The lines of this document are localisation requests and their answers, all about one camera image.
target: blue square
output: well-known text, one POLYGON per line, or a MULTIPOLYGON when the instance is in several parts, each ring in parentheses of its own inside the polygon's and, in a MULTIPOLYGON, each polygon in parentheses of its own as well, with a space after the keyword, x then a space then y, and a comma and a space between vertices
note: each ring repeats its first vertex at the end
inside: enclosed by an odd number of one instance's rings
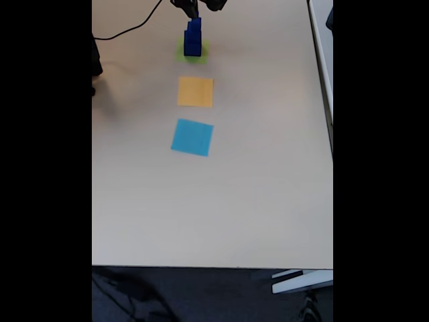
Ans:
POLYGON ((213 125, 179 119, 172 149, 198 156, 208 156, 212 132, 213 125))

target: dark carpet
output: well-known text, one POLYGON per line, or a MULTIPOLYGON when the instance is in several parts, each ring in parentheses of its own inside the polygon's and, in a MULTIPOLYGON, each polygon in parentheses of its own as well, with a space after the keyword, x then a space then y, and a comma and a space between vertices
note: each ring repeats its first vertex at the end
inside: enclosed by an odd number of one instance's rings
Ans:
MULTIPOLYGON (((299 322, 304 293, 272 294, 272 280, 260 270, 218 268, 111 268, 142 278, 166 299, 180 322, 299 322)), ((131 310, 124 294, 93 275, 100 286, 131 310)), ((333 287, 314 291, 323 322, 333 321, 333 287)), ((136 317, 163 312, 159 303, 134 301, 136 317)), ((93 283, 93 321, 130 322, 130 318, 93 283)))

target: yellow sticky note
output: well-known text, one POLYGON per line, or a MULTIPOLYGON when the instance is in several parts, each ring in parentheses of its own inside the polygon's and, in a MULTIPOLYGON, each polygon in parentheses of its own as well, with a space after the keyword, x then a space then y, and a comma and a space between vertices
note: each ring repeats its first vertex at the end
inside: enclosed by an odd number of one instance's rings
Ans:
POLYGON ((213 107, 213 78, 179 77, 177 104, 213 107))

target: cable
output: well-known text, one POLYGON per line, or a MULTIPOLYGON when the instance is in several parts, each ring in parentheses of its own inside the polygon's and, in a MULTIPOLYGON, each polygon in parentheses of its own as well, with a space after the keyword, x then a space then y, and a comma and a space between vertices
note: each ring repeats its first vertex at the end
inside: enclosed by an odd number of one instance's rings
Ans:
POLYGON ((145 21, 143 21, 141 24, 139 24, 139 25, 137 25, 137 26, 135 26, 135 27, 132 27, 132 28, 129 28, 129 29, 127 29, 127 30, 125 30, 124 32, 120 32, 119 34, 117 34, 117 35, 115 35, 115 36, 113 36, 113 37, 110 37, 110 38, 95 38, 94 37, 94 39, 96 39, 96 40, 112 40, 112 39, 115 39, 116 37, 119 37, 120 35, 123 35, 125 32, 130 32, 131 30, 134 30, 134 29, 137 29, 137 28, 140 28, 142 25, 144 25, 148 20, 149 20, 149 18, 154 14, 154 12, 155 12, 155 10, 156 10, 156 8, 158 8, 158 5, 160 5, 160 3, 162 2, 162 0, 159 0, 158 1, 158 3, 156 4, 156 6, 154 7, 154 9, 152 10, 152 12, 149 14, 149 16, 146 18, 146 20, 145 21))
POLYGON ((105 296, 107 296, 112 302, 114 302, 122 311, 124 311, 129 317, 131 317, 133 320, 136 320, 136 318, 134 317, 134 315, 132 315, 125 307, 123 307, 122 305, 119 304, 118 301, 116 301, 108 292, 106 292, 105 290, 103 290, 101 288, 101 286, 95 281, 94 277, 91 276, 91 278, 93 279, 93 282, 95 284, 95 286, 100 290, 100 292, 102 292, 105 296))

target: green square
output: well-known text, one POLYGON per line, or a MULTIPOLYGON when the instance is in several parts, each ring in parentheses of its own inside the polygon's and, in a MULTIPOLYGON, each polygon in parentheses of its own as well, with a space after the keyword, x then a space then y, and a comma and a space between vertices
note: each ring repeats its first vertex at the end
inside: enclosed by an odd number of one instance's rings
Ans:
POLYGON ((202 40, 201 57, 183 55, 183 42, 184 42, 183 37, 180 37, 179 40, 177 41, 176 61, 189 62, 191 64, 207 64, 208 40, 205 40, 205 39, 202 40))

